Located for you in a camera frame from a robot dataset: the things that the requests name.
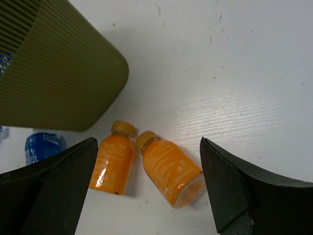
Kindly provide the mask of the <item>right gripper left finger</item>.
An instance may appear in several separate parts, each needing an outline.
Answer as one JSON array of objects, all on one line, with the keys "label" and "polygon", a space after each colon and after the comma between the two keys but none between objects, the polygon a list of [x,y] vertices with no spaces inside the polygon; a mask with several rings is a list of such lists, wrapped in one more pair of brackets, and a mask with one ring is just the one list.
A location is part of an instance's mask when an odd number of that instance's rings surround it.
[{"label": "right gripper left finger", "polygon": [[73,235],[98,153],[88,138],[0,176],[2,235]]}]

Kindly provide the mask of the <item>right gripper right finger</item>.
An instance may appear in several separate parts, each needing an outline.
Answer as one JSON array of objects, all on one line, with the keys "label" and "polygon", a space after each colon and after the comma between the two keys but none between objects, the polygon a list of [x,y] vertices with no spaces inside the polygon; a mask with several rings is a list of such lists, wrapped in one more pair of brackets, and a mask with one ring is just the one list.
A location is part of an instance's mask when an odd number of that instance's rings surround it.
[{"label": "right gripper right finger", "polygon": [[312,234],[312,183],[265,170],[206,138],[200,155],[219,234]]}]

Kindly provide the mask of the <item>orange juice bottle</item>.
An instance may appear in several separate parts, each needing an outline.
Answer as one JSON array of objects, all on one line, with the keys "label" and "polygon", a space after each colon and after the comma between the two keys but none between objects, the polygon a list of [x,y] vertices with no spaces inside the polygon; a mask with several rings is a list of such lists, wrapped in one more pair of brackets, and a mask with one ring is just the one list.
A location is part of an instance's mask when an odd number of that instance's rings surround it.
[{"label": "orange juice bottle", "polygon": [[98,147],[89,188],[117,195],[125,193],[134,161],[135,127],[125,121],[112,124],[111,134]]},{"label": "orange juice bottle", "polygon": [[135,145],[146,174],[172,208],[187,206],[202,192],[202,168],[178,145],[152,131],[141,133]]}]

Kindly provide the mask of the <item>green mesh waste bin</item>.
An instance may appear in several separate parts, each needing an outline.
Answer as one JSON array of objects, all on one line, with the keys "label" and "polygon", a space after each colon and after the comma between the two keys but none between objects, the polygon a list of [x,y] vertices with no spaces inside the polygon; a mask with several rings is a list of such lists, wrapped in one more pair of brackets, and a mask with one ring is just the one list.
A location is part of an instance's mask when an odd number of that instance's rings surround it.
[{"label": "green mesh waste bin", "polygon": [[3,0],[0,49],[15,54],[0,77],[4,126],[82,132],[129,77],[125,57],[67,0]]}]

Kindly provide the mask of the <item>blue bottle in bin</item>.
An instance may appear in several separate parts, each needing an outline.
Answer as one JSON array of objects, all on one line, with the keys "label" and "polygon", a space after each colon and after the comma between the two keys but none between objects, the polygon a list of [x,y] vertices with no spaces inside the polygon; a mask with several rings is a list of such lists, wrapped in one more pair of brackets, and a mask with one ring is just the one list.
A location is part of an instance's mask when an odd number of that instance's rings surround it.
[{"label": "blue bottle in bin", "polygon": [[0,76],[1,77],[8,70],[14,58],[15,58],[15,54],[4,51],[2,49],[0,50]]}]

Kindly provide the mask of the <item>blue label bottle centre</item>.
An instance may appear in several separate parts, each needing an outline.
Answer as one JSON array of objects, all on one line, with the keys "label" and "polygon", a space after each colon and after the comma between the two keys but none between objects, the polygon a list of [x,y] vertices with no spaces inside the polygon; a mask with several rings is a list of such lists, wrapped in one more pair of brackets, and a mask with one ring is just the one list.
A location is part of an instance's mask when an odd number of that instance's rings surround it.
[{"label": "blue label bottle centre", "polygon": [[63,135],[55,130],[33,129],[25,142],[25,163],[30,165],[67,149]]}]

